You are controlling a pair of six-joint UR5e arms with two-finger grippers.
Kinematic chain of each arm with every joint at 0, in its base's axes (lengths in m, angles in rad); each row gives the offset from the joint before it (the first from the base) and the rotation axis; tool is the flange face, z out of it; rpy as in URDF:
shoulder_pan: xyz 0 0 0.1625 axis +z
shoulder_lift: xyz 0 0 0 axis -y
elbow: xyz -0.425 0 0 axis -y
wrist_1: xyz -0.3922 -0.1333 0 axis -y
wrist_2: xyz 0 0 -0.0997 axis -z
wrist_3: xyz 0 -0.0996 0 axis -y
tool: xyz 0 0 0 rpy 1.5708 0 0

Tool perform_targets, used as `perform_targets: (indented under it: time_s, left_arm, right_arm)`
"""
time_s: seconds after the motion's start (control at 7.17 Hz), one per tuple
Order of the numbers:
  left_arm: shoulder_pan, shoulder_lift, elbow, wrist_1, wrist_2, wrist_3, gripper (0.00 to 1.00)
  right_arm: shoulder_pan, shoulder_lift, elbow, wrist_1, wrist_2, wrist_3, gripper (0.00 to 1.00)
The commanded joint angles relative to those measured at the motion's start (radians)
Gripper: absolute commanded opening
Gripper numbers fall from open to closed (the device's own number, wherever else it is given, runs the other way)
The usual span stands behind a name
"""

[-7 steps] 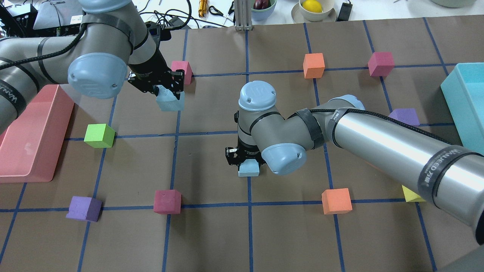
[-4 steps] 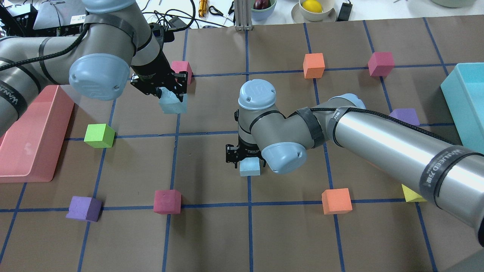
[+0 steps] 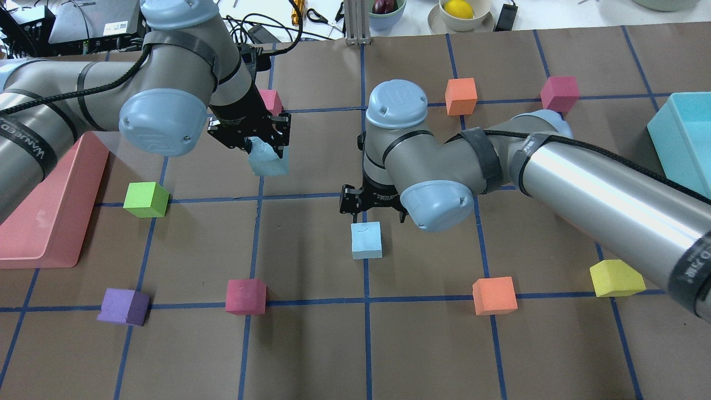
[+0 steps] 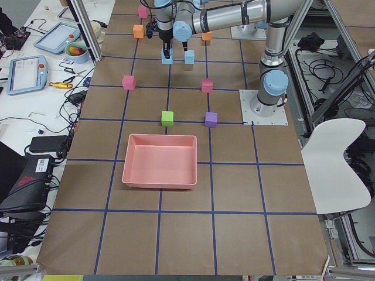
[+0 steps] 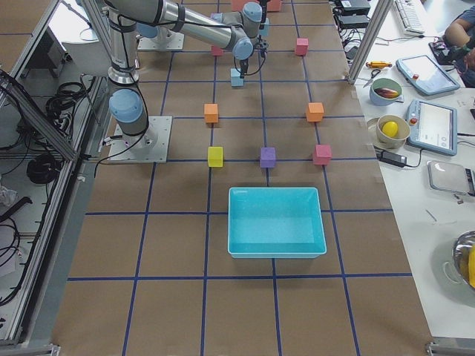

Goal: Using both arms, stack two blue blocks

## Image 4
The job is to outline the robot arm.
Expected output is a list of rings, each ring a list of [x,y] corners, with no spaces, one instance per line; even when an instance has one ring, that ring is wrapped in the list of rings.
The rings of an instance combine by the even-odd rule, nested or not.
[[[173,62],[172,40],[184,47],[192,35],[264,22],[268,25],[265,49],[260,59],[260,74],[280,68],[288,40],[293,32],[289,19],[298,20],[308,1],[243,1],[204,8],[204,1],[155,1],[156,30],[163,41],[161,58]]]
[[[181,42],[183,51],[188,51],[188,41],[195,34],[193,15],[208,1],[176,1],[173,23],[173,37]]]

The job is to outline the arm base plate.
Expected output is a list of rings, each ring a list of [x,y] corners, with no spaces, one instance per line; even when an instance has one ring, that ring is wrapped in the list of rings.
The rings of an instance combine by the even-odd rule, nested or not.
[[[240,40],[266,40],[268,24],[264,22],[250,23],[248,25],[234,26],[230,28],[231,38]]]
[[[274,105],[264,105],[258,100],[258,90],[239,90],[239,95],[244,125],[288,126],[282,97]]]

